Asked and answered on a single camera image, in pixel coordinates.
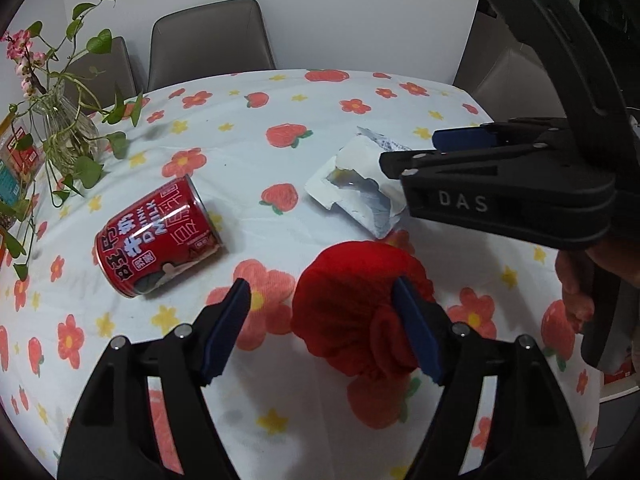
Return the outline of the person's right hand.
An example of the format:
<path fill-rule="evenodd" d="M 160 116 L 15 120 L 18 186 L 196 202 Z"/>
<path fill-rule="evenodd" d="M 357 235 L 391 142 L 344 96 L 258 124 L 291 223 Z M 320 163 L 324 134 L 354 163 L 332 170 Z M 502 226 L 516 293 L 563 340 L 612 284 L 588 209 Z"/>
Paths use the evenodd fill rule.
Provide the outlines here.
<path fill-rule="evenodd" d="M 580 333 L 594 315 L 593 280 L 597 266 L 638 288 L 639 244 L 601 240 L 585 252 L 558 252 L 555 272 L 562 284 L 565 315 L 575 333 Z"/>

